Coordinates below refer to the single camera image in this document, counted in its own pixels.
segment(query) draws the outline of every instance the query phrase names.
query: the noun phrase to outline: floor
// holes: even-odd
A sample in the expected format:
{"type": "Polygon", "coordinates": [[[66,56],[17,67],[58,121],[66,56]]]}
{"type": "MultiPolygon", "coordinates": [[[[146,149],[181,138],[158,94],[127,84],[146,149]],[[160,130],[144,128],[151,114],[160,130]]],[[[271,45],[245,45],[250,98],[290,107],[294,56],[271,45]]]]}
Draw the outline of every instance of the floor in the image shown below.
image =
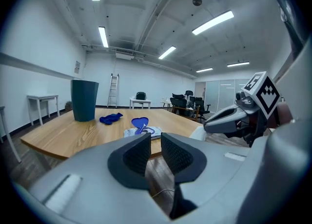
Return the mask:
{"type": "MultiPolygon", "coordinates": [[[[56,115],[51,116],[51,118],[43,120],[43,123],[48,122],[55,117],[56,115]]],[[[7,165],[8,174],[13,181],[22,185],[26,189],[28,189],[33,182],[35,182],[45,173],[45,170],[41,167],[33,151],[30,150],[26,145],[22,144],[20,141],[21,136],[32,131],[38,126],[40,126],[39,123],[35,124],[34,126],[28,127],[12,136],[14,146],[22,160],[21,163],[18,163],[15,159],[15,156],[9,146],[8,141],[0,144],[0,152],[2,153],[4,162],[7,165]]],[[[208,137],[206,141],[211,143],[220,143],[224,145],[247,146],[247,144],[240,138],[228,139],[222,134],[213,134],[212,136],[208,137]]],[[[46,156],[46,158],[52,168],[61,163],[60,160],[56,160],[48,156],[46,156]]],[[[174,190],[174,176],[163,157],[155,158],[148,161],[145,177],[151,186],[151,196],[154,196],[163,189],[174,190]]],[[[169,215],[173,206],[173,198],[174,192],[167,190],[159,193],[153,199],[164,211],[164,213],[169,215]]]]}

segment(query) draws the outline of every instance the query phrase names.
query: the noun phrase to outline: white ceiling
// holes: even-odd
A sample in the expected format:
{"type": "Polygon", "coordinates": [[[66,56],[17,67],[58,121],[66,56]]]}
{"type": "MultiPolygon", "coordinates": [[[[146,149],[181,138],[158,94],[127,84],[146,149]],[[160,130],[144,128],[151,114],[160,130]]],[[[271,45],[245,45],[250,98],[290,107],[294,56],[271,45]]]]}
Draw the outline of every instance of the white ceiling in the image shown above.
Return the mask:
{"type": "Polygon", "coordinates": [[[278,44],[282,25],[276,0],[202,0],[201,6],[192,0],[64,1],[71,14],[64,18],[72,21],[69,25],[75,25],[73,32],[88,50],[102,46],[98,27],[104,26],[110,47],[138,51],[148,62],[191,75],[237,60],[265,60],[270,46],[278,44]],[[234,18],[197,36],[192,33],[228,10],[234,18]],[[158,60],[172,45],[176,50],[158,60]]]}

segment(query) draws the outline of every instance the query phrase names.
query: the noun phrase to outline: dark green trash can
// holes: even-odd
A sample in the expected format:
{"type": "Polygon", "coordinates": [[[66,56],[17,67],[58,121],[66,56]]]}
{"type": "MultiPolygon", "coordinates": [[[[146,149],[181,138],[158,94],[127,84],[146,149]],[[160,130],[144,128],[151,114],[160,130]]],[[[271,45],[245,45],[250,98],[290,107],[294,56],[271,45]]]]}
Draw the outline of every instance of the dark green trash can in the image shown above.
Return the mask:
{"type": "Polygon", "coordinates": [[[93,120],[96,110],[98,82],[72,80],[71,93],[75,120],[79,122],[93,120]]]}

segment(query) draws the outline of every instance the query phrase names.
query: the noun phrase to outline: aluminum ladder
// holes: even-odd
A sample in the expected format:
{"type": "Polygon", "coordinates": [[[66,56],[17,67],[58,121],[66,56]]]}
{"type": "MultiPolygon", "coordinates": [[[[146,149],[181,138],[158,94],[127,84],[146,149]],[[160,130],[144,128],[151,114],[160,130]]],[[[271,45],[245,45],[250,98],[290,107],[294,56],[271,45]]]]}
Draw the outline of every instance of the aluminum ladder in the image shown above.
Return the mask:
{"type": "Polygon", "coordinates": [[[115,107],[117,108],[118,78],[119,78],[119,74],[117,76],[113,76],[113,74],[111,74],[111,83],[109,86],[107,108],[110,104],[115,104],[115,107]]]}

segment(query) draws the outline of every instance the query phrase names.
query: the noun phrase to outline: blue cloth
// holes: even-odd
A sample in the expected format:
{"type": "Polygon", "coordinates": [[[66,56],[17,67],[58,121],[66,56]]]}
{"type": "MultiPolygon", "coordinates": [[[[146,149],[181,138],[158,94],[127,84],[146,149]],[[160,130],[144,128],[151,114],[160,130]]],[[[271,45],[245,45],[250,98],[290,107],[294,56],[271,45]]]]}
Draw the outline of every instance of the blue cloth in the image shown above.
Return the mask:
{"type": "Polygon", "coordinates": [[[113,122],[117,122],[120,117],[122,117],[123,115],[120,114],[120,113],[117,113],[117,114],[111,114],[111,115],[108,115],[106,117],[100,117],[99,118],[99,121],[101,123],[104,123],[106,125],[111,125],[113,122]]]}

